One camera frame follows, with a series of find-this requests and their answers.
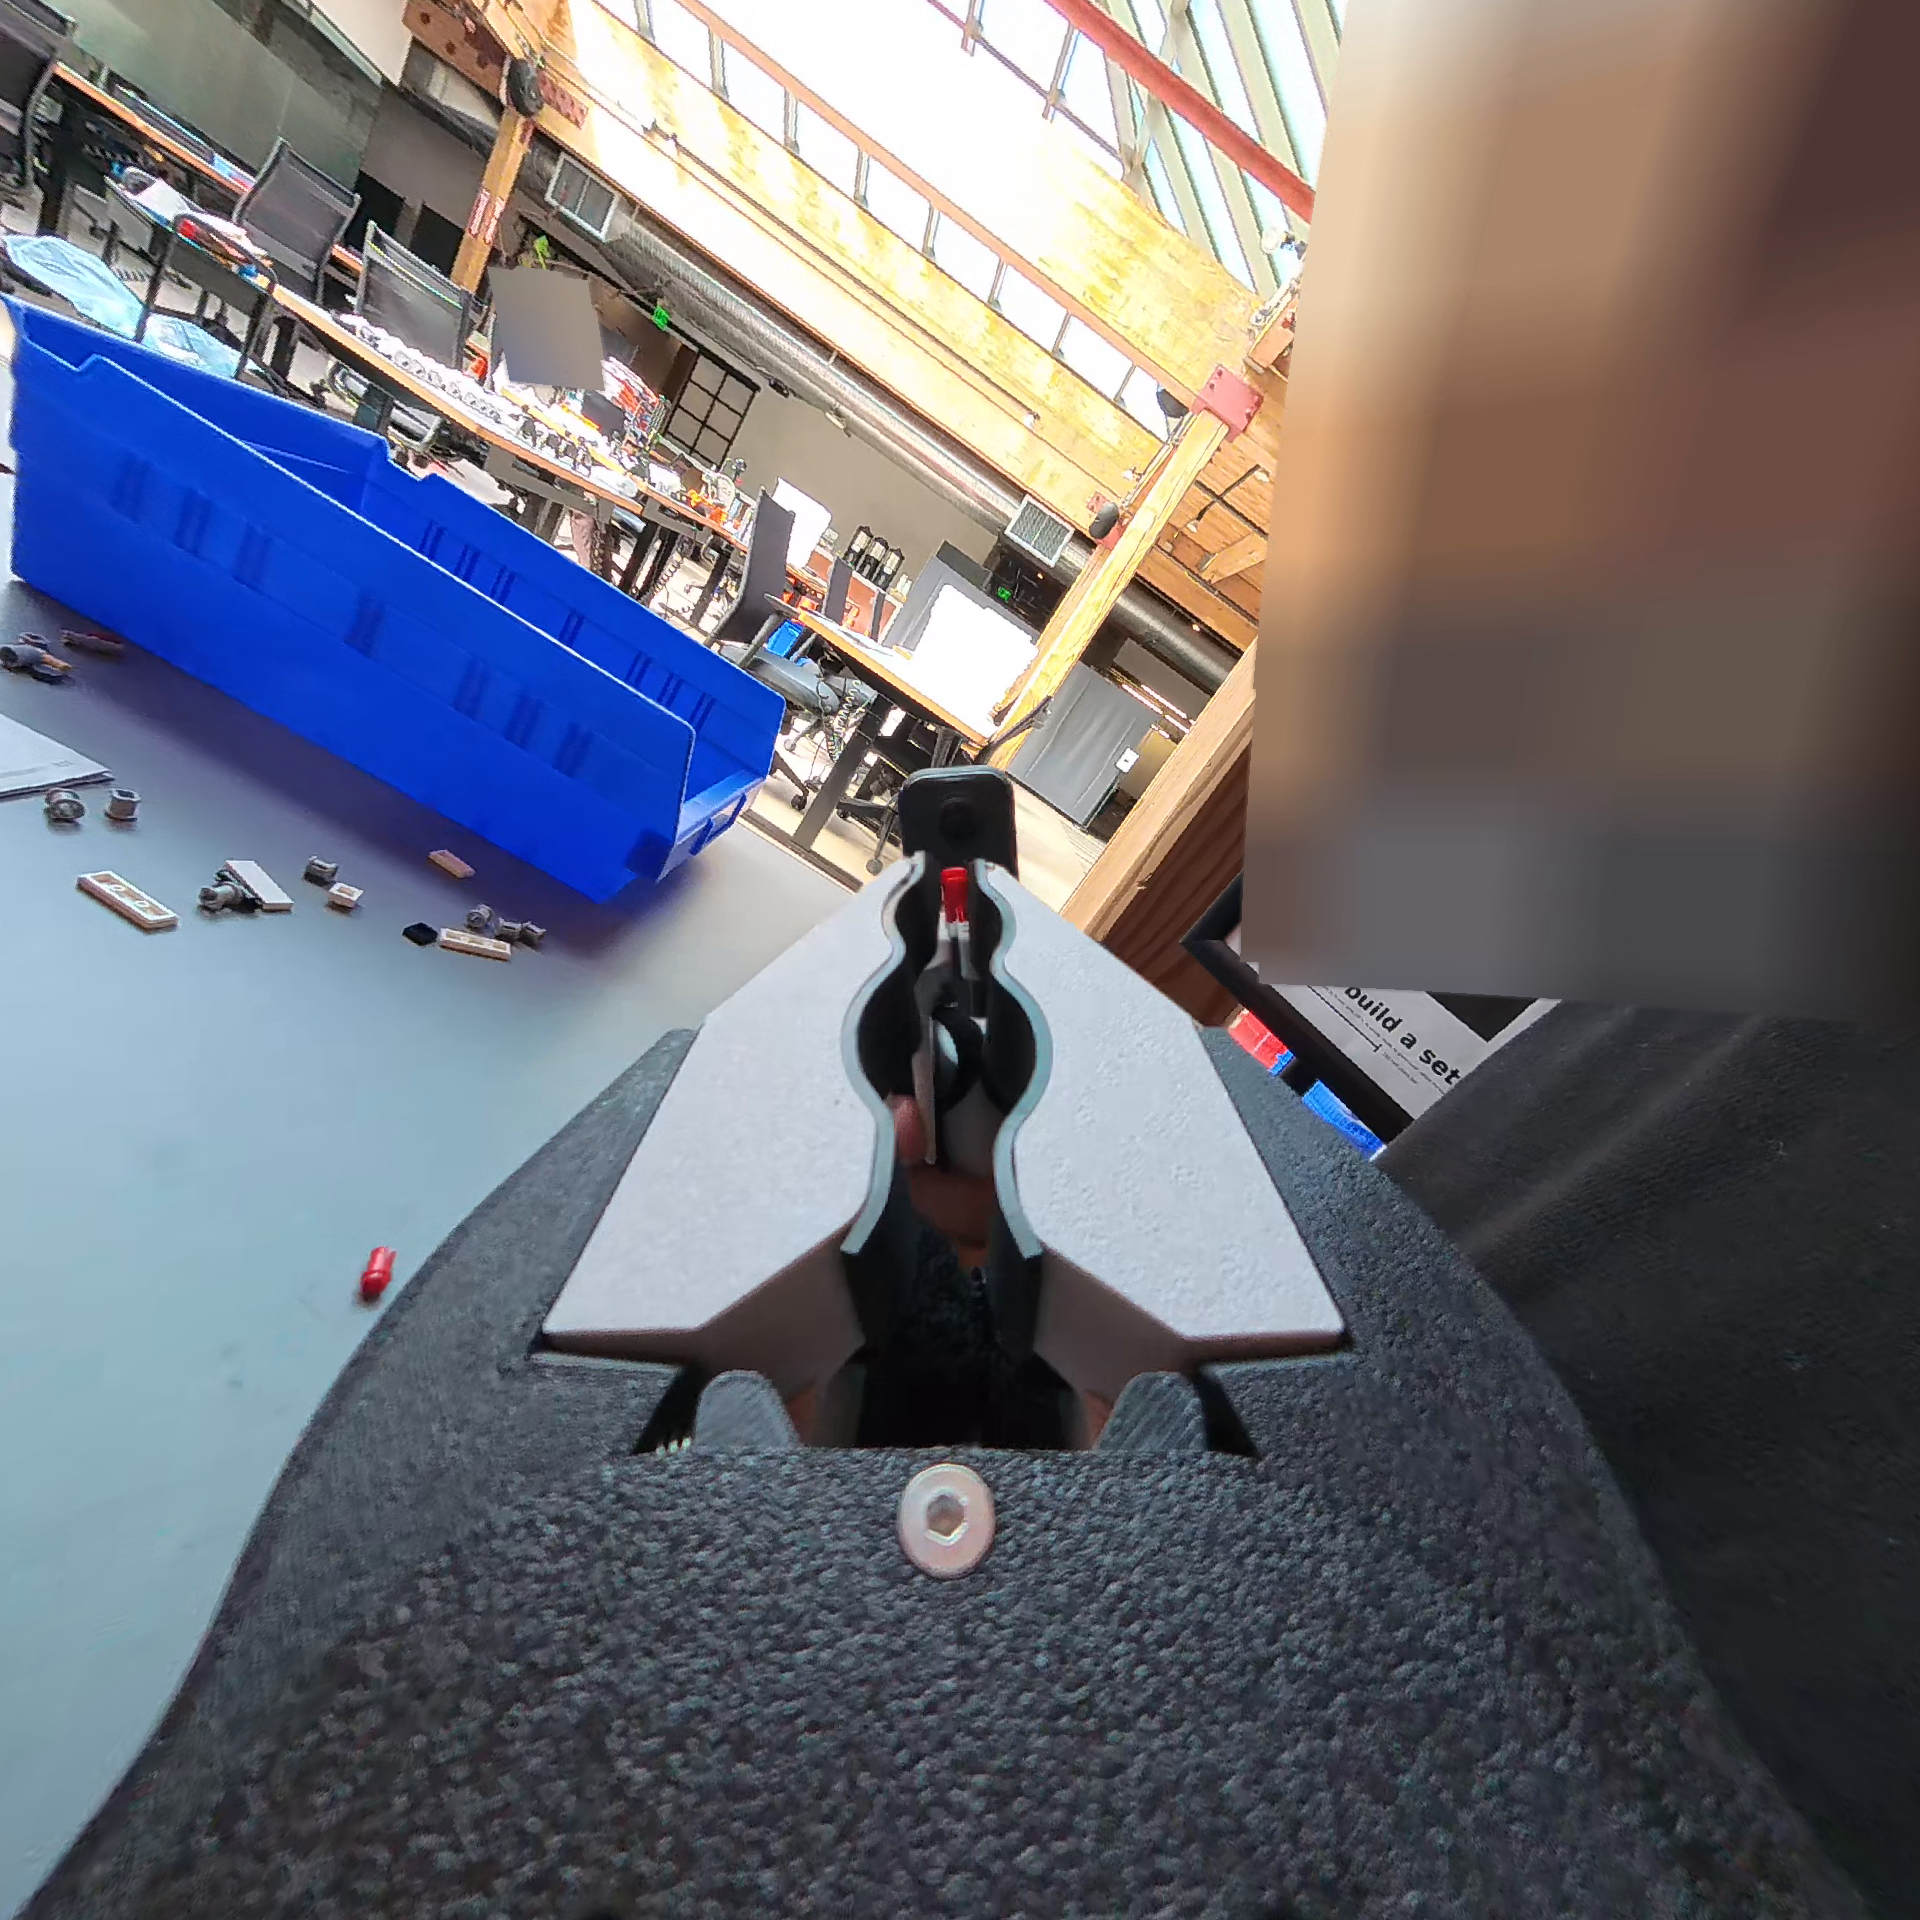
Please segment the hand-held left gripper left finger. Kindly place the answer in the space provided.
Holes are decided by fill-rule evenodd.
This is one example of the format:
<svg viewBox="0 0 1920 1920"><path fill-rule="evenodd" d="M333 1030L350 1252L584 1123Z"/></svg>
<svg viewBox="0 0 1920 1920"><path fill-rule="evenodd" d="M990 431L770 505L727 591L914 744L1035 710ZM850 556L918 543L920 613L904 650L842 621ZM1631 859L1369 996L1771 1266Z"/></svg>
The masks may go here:
<svg viewBox="0 0 1920 1920"><path fill-rule="evenodd" d="M916 1046L895 861L706 1017L546 1309L568 1358L767 1379L798 1436L850 1446L895 1308L893 1095Z"/></svg>

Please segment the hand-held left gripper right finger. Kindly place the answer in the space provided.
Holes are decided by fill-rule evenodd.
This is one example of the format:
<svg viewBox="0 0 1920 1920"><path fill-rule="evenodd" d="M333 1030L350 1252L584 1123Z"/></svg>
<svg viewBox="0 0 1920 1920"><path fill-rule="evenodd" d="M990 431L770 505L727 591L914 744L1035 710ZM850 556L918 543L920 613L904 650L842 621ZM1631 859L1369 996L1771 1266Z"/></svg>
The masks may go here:
<svg viewBox="0 0 1920 1920"><path fill-rule="evenodd" d="M1094 1448L1124 1394L1336 1353L1346 1317L1189 1017L994 861L974 866L974 1170L1018 1443Z"/></svg>

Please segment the lego instruction booklet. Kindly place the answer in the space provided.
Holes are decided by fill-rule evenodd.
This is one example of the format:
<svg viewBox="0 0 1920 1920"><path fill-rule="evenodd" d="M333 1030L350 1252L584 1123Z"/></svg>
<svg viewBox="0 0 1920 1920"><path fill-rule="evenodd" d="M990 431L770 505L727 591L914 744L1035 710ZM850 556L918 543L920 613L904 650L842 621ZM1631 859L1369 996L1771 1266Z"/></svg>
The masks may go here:
<svg viewBox="0 0 1920 1920"><path fill-rule="evenodd" d="M2 713L2 802L109 784L113 767Z"/></svg>

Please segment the person's right hand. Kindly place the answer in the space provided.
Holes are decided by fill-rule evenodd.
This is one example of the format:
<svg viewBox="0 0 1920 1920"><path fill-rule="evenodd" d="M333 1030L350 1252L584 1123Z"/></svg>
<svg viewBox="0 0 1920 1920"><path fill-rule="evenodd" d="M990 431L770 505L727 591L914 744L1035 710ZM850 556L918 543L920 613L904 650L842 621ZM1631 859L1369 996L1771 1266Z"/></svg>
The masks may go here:
<svg viewBox="0 0 1920 1920"><path fill-rule="evenodd" d="M887 1109L918 1215L947 1236L965 1268L982 1266L999 1218L994 1175L928 1159L924 1120L910 1093L889 1093Z"/></svg>

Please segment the wooden top desk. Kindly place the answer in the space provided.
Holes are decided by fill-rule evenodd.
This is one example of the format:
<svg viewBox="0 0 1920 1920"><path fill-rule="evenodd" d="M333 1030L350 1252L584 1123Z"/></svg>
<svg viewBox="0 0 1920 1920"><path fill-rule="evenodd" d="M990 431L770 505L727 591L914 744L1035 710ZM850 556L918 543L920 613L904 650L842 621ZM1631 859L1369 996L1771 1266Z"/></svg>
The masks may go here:
<svg viewBox="0 0 1920 1920"><path fill-rule="evenodd" d="M869 874L879 874L885 866L887 841L901 824L907 777L914 772L978 760L994 739L992 725L978 725L962 717L939 693L918 684L909 672L907 653L866 642L813 609L794 607L790 615L809 637L823 642L826 652L849 667L854 681L870 687L874 700L854 721L842 749L832 757L826 777L803 808L798 824L784 844L793 851L813 858L828 822L839 811L850 809L877 822L877 844L869 858ZM907 747L887 731L895 717L909 729L928 728L932 731L932 749L924 761L910 763ZM856 775L862 773L869 760L887 765L901 777L895 793L885 802L854 791Z"/></svg>

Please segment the black white printed sign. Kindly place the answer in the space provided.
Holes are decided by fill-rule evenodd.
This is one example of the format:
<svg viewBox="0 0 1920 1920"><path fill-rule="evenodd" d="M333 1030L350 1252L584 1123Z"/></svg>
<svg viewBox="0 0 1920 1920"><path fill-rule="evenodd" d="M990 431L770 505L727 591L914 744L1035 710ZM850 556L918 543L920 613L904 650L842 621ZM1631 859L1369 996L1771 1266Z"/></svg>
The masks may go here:
<svg viewBox="0 0 1920 1920"><path fill-rule="evenodd" d="M1234 877L1182 949L1232 996L1237 1042L1369 1155L1554 1010L1551 998L1268 983L1240 951L1240 899Z"/></svg>

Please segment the person's dark clothing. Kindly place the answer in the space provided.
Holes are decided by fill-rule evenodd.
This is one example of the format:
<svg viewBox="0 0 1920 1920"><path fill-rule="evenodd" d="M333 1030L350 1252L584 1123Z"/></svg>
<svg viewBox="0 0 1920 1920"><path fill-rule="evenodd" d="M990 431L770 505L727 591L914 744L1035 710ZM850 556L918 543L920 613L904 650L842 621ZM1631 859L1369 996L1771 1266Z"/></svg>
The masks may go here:
<svg viewBox="0 0 1920 1920"><path fill-rule="evenodd" d="M1561 1001L1378 1163L1551 1360L1822 1850L1916 1916L1916 1019Z"/></svg>

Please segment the blue plastic bin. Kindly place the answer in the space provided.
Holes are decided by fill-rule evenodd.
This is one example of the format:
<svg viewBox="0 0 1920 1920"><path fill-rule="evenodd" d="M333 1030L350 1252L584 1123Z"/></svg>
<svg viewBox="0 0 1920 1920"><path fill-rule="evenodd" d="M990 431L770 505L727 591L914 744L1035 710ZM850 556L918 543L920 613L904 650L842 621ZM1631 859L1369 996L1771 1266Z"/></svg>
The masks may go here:
<svg viewBox="0 0 1920 1920"><path fill-rule="evenodd" d="M368 429L43 306L13 572L607 902L762 790L780 695Z"/></svg>

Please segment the black mesh office chair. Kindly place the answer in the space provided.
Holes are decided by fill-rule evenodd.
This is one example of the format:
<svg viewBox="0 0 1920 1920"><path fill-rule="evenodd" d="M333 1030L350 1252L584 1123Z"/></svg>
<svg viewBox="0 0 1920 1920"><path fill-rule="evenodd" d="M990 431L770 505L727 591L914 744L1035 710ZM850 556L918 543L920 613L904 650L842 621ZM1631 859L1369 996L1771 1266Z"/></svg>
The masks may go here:
<svg viewBox="0 0 1920 1920"><path fill-rule="evenodd" d="M375 221L360 257L352 302L360 342L471 411L479 388L465 366L468 294Z"/></svg>
<svg viewBox="0 0 1920 1920"><path fill-rule="evenodd" d="M233 219L274 267L276 284L303 299L325 297L329 261L362 195L304 157L286 136L235 203Z"/></svg>

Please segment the light blue plastic bag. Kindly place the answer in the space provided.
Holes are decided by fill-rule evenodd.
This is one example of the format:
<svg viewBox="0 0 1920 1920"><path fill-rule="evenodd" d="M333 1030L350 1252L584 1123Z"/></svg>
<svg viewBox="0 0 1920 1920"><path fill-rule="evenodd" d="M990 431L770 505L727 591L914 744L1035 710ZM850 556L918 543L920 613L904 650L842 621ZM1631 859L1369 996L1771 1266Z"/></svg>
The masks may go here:
<svg viewBox="0 0 1920 1920"><path fill-rule="evenodd" d="M142 299L97 254L56 233L4 232L4 276L65 302L75 314L121 339L139 336Z"/></svg>

